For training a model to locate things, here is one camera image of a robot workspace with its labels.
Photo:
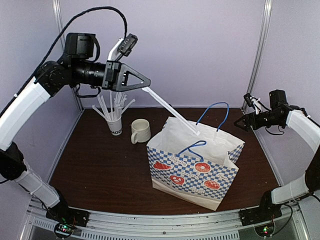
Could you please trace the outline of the blue checkered paper bag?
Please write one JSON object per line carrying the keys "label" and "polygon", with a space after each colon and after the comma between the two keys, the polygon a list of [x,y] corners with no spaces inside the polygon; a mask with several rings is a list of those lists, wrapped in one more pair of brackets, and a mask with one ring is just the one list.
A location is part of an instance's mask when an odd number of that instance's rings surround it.
{"label": "blue checkered paper bag", "polygon": [[170,116],[147,143],[152,187],[215,211],[236,178],[245,142],[199,120],[189,124],[196,133]]}

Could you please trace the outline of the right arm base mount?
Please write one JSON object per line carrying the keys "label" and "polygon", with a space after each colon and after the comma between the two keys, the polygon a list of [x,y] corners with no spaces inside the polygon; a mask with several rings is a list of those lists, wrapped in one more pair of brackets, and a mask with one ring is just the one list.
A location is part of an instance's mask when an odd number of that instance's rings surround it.
{"label": "right arm base mount", "polygon": [[275,219],[282,216],[280,208],[262,211],[260,207],[241,208],[239,217],[243,227],[253,225],[255,233],[262,238],[271,237],[276,232]]}

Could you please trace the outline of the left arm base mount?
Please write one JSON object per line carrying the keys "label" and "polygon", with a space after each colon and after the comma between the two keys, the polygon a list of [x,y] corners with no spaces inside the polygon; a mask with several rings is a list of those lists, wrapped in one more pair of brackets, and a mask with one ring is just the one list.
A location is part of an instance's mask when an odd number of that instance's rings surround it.
{"label": "left arm base mount", "polygon": [[46,210],[45,217],[56,221],[53,227],[53,233],[58,239],[65,240],[74,234],[80,234],[80,227],[86,227],[89,221],[90,213],[86,210],[75,208],[53,209],[42,204]]}

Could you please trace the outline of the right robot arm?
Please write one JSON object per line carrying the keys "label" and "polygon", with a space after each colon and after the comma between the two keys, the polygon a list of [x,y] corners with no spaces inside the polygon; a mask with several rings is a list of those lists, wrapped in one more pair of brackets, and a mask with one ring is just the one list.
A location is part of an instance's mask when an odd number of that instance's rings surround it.
{"label": "right robot arm", "polygon": [[244,95],[248,107],[253,112],[245,114],[234,125],[245,131],[279,127],[288,129],[284,142],[276,140],[280,147],[278,155],[286,163],[305,170],[294,170],[287,184],[263,194],[256,216],[268,220],[281,206],[290,201],[300,200],[320,189],[320,125],[307,114],[305,108],[289,104],[284,90],[269,92],[269,107],[250,93]]}

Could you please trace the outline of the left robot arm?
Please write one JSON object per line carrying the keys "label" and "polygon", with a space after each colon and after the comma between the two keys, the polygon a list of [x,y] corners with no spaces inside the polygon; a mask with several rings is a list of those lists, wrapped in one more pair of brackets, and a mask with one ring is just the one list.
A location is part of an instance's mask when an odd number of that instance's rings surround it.
{"label": "left robot arm", "polygon": [[38,198],[47,212],[61,222],[72,218],[67,201],[28,166],[14,138],[32,115],[65,86],[78,88],[89,85],[100,91],[113,92],[148,87],[150,79],[121,62],[137,42],[136,35],[125,36],[109,52],[107,61],[99,63],[100,45],[95,34],[69,33],[59,60],[42,63],[0,115],[1,176],[16,182]]}

